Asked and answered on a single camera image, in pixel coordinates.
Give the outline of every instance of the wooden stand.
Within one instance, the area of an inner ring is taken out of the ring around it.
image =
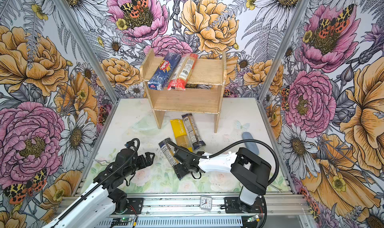
[[[156,91],[148,88],[148,81],[155,73],[164,57],[155,57],[153,49],[145,57],[140,75],[144,88],[155,116],[157,127],[161,129],[166,111],[185,113],[214,114],[215,133],[218,128],[225,80],[227,78],[227,63],[225,51],[221,60],[197,59],[194,70],[189,77],[189,84],[203,84],[217,86],[217,89],[186,89],[185,91]]]

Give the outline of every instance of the barilla box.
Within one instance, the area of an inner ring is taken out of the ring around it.
[[[175,70],[180,58],[181,55],[177,53],[166,54],[164,60],[160,63],[152,78],[149,80],[148,88],[161,91]]]

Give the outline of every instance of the floral tablecloth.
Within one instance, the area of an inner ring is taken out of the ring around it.
[[[159,130],[147,99],[121,100],[95,157],[97,162],[93,162],[86,176],[82,192],[108,163],[114,161],[116,154],[125,148],[124,144],[133,138],[140,140],[139,155],[144,152],[154,152],[156,156],[152,166],[136,172],[128,187],[126,184],[119,187],[123,191],[127,193],[239,192],[241,183],[231,173],[203,173],[199,180],[195,180],[190,175],[181,180],[177,178],[158,143],[168,137],[174,140],[169,120],[179,118],[181,118],[180,112],[166,112],[162,128]],[[214,133],[214,115],[194,114],[194,119],[202,139],[207,144],[204,150],[209,153],[215,153],[241,140],[241,134],[245,131],[250,132],[255,139],[271,145],[257,103],[253,98],[224,98],[216,134]],[[235,146],[230,151],[236,152],[239,147],[239,145]],[[271,164],[274,172],[275,163],[272,155],[261,145],[259,151],[260,157]],[[281,172],[273,185],[283,191],[289,190]],[[268,187],[268,191],[277,192],[271,186]]]

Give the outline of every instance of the wooden leg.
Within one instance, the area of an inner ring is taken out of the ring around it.
[[[164,114],[166,112],[165,111],[162,111],[162,110],[153,110],[153,115],[155,117],[155,120],[156,120],[156,124],[157,124],[157,127],[159,129],[161,129],[161,125],[163,124],[163,120],[164,120]]]
[[[219,119],[220,119],[220,113],[215,114],[215,120],[214,120],[214,123],[215,123],[215,133],[217,133],[218,120],[219,120]]]

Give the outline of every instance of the floral wallpaper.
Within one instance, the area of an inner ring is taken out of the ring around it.
[[[1,227],[52,219],[111,108],[52,0],[0,0]]]
[[[384,227],[382,1],[311,0],[263,98],[318,227]]]

